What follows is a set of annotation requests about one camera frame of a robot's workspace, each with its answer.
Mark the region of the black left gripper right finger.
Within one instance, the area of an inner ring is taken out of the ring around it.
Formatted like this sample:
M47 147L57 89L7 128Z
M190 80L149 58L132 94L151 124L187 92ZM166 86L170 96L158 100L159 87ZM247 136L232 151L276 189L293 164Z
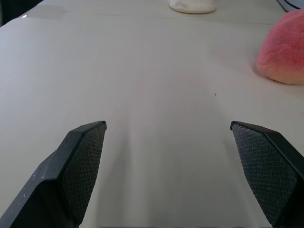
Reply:
M279 132L232 121L245 178L273 228L304 228L304 157Z

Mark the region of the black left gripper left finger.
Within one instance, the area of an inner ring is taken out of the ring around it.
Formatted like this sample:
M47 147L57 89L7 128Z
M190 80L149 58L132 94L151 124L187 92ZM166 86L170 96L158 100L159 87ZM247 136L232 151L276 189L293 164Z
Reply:
M105 121L71 130L33 172L0 218L0 228L79 228L95 187Z

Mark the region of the white object with dark rim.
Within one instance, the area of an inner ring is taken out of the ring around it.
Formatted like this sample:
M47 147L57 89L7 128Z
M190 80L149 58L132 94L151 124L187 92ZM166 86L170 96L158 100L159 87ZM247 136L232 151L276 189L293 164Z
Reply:
M304 0L277 0L286 12L304 9Z

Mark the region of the pink plush peach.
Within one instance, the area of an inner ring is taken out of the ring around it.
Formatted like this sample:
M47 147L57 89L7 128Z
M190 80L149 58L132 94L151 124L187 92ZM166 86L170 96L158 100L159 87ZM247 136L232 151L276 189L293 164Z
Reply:
M256 68L277 82L304 85L304 9L286 13L270 29Z

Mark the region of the white plush object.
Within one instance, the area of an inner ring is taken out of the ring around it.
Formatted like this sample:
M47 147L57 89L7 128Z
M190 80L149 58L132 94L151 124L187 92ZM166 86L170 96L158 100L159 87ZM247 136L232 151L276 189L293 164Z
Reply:
M218 6L218 0L167 0L167 3L172 10L188 14L211 13Z

